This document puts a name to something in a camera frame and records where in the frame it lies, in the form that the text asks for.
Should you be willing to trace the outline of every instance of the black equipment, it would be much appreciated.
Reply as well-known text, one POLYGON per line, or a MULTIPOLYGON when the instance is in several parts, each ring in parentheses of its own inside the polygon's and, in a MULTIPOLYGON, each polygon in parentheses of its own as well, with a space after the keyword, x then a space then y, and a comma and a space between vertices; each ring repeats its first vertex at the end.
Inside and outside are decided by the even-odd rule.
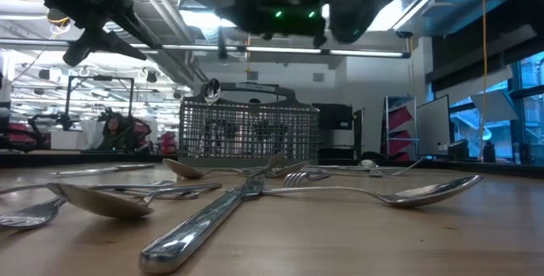
MULTIPOLYGON (((322 5, 330 5, 330 30, 334 38, 340 43, 353 43, 365 33, 380 10, 392 1, 235 0, 232 6, 217 8, 216 14, 232 21, 243 31, 263 35, 266 40, 274 34, 301 35, 313 37, 314 47, 319 48, 326 42, 326 23, 319 14, 322 5)), ((544 9, 544 0, 517 1, 535 30, 544 33, 544 20, 539 14, 544 9), (530 1, 532 9, 525 1, 530 1)), ((223 48, 220 43, 219 54, 224 53, 223 48)))
POLYGON ((134 14, 133 2, 130 0, 44 0, 45 6, 59 10, 71 20, 76 27, 85 32, 70 46, 63 59, 68 65, 78 65, 91 52, 107 51, 145 60, 147 57, 138 49, 119 38, 115 32, 106 33, 103 27, 112 20, 132 36, 151 48, 161 48, 159 42, 142 26, 134 14))

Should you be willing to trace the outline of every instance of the metal frame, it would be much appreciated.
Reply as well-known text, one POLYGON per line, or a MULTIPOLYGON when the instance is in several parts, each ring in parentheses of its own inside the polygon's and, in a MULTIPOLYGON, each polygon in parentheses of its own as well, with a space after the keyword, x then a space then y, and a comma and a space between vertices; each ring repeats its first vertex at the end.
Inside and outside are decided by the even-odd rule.
POLYGON ((65 114, 70 114, 70 96, 71 92, 76 90, 79 87, 79 84, 76 84, 74 88, 72 88, 71 83, 73 80, 82 80, 84 82, 85 80, 93 80, 97 82, 111 82, 113 80, 119 80, 119 81, 129 81, 130 82, 130 90, 127 90, 130 92, 129 98, 128 98, 128 117, 131 118, 133 116, 133 94, 134 94, 134 78, 133 77, 117 77, 117 76, 68 76, 68 88, 66 89, 66 106, 65 106, 65 114))
POLYGON ((385 144, 387 146, 387 153, 388 157, 391 156, 391 153, 389 151, 389 141, 391 140, 397 140, 397 141, 412 141, 415 145, 415 151, 416 151, 416 159, 419 158, 419 152, 417 149, 417 142, 419 141, 419 138, 417 137, 417 102, 416 97, 407 96, 411 98, 411 101, 414 103, 414 138, 390 138, 389 137, 389 96, 385 96, 385 128, 386 128, 386 134, 385 134, 385 144))

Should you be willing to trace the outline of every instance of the yellow cable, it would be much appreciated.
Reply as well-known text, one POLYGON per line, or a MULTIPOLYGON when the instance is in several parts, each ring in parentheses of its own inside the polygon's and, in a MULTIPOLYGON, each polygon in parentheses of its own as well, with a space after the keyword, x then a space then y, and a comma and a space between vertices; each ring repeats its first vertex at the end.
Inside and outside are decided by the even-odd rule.
POLYGON ((487 93, 487 9, 485 5, 485 0, 482 0, 482 8, 484 14, 482 15, 483 21, 483 32, 484 32, 484 95, 482 102, 482 113, 480 114, 480 127, 479 127, 479 159, 483 161, 484 153, 484 124, 485 124, 485 102, 486 102, 486 93, 487 93))
POLYGON ((416 97, 416 73, 414 72, 414 37, 410 37, 410 54, 411 54, 411 91, 416 97))

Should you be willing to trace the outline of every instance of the cable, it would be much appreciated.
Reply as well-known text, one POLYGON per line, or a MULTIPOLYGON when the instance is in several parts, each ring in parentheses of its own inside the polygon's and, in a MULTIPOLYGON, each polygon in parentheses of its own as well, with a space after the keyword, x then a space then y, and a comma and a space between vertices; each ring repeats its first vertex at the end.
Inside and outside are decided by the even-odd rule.
MULTIPOLYGON (((414 54, 414 37, 410 37, 410 54, 414 54)), ((411 90, 414 97, 416 97, 416 73, 414 71, 414 56, 411 57, 411 90)))
MULTIPOLYGON (((60 27, 62 27, 64 24, 65 24, 66 20, 62 22, 62 25, 60 25, 60 27)), ((55 32, 51 35, 51 37, 49 38, 49 40, 54 40, 55 38, 57 38, 57 36, 59 35, 58 32, 55 32)), ((42 50, 42 52, 40 52, 36 58, 28 65, 28 67, 26 67, 26 69, 23 70, 23 72, 21 72, 19 75, 17 75, 16 77, 14 77, 14 79, 10 82, 10 83, 14 83, 15 81, 19 80, 19 78, 21 78, 26 72, 28 72, 32 66, 40 59, 40 57, 42 57, 43 53, 47 50, 48 48, 44 48, 42 50)))
POLYGON ((484 95, 482 102, 482 113, 480 114, 480 127, 479 127, 479 159, 483 162, 482 158, 484 154, 484 124, 485 124, 485 103, 487 93, 487 8, 485 0, 482 0, 482 8, 484 14, 482 15, 483 32, 484 32, 484 95))

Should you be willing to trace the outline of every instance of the desk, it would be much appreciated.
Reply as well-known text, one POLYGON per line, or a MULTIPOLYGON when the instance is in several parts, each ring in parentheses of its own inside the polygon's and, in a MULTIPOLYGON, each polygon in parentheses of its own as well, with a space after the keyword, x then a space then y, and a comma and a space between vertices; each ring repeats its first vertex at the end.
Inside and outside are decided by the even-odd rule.
MULTIPOLYGON (((40 173, 75 168, 4 169, 0 186, 42 183, 47 176, 40 173)), ((314 185, 342 184, 388 193, 467 175, 412 170, 406 177, 334 177, 314 185)), ((160 179, 175 175, 157 166, 64 178, 68 183, 160 179)), ((241 181, 230 176, 199 183, 236 186, 241 181)), ((268 179, 266 184, 281 182, 268 179)), ((156 212, 137 222, 119 222, 65 205, 47 227, 0 232, 1 275, 140 275, 137 258, 144 246, 222 194, 219 190, 197 200, 157 200, 151 204, 156 212)), ((51 197, 47 190, 4 195, 0 212, 51 197)), ((542 275, 543 205, 544 182, 491 175, 464 194, 411 211, 342 192, 263 197, 243 203, 174 275, 542 275)))

